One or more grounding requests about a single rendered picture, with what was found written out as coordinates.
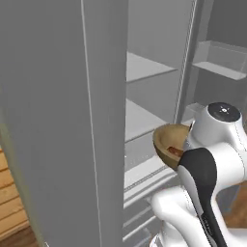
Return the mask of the tan wooden bowl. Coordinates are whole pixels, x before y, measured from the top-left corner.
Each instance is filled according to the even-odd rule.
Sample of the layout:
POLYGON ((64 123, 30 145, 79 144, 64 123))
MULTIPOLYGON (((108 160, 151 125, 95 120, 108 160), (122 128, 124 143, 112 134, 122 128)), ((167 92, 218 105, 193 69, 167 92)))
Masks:
POLYGON ((178 169, 180 157, 170 153, 168 148, 174 147, 183 151, 183 143, 188 132, 188 125, 167 123, 158 127, 152 135, 153 146, 157 155, 174 171, 178 169))

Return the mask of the brown chicken drumstick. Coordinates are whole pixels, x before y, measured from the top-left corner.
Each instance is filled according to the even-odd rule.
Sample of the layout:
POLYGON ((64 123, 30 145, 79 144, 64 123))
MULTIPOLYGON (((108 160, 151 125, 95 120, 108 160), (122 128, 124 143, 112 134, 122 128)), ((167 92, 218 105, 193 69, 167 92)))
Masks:
POLYGON ((178 150, 178 149, 176 149, 176 148, 174 148, 174 147, 169 147, 169 148, 168 148, 168 151, 169 151, 170 153, 172 153, 173 155, 176 155, 176 156, 178 156, 178 157, 181 157, 182 154, 183 154, 183 151, 182 151, 182 150, 178 150))

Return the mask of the grey fridge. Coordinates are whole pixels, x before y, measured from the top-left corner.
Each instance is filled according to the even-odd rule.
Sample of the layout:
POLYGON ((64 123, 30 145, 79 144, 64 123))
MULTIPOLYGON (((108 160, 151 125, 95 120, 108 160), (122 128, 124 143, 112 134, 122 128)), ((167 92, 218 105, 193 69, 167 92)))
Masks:
POLYGON ((128 0, 0 0, 0 139, 40 247, 124 234, 128 0))

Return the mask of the grey fridge door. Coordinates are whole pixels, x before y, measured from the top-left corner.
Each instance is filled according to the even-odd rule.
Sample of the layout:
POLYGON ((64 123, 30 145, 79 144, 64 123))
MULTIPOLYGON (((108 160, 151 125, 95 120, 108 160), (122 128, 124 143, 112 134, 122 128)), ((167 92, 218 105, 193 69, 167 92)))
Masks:
POLYGON ((242 113, 247 130, 247 0, 203 0, 189 61, 182 121, 212 102, 242 113))

